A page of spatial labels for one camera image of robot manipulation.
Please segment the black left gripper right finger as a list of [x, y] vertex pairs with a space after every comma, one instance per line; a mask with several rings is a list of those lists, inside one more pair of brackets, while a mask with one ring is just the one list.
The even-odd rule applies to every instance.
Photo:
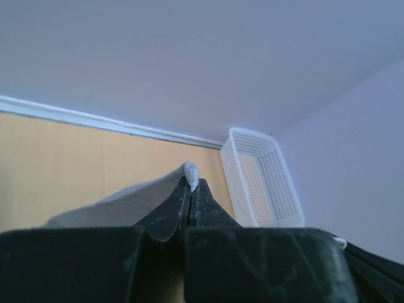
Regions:
[[357, 302], [341, 247], [311, 228], [243, 228], [201, 179], [184, 234], [187, 302]]

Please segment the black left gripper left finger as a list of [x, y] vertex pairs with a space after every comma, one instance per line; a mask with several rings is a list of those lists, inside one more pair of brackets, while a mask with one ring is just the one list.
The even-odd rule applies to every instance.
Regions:
[[190, 187], [129, 227], [1, 234], [2, 302], [184, 302], [182, 230]]

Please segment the grey cloth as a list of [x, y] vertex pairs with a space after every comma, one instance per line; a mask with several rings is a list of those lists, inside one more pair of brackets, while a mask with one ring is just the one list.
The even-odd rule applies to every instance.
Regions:
[[146, 217], [173, 192], [181, 178], [194, 191], [199, 184], [199, 170], [192, 162], [152, 181], [122, 189], [96, 203], [65, 211], [50, 218], [46, 229], [128, 227]]

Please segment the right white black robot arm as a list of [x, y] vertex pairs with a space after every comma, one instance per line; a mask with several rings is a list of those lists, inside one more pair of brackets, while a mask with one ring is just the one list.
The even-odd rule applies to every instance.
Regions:
[[342, 247], [359, 302], [403, 302], [403, 265], [369, 253], [345, 239]]

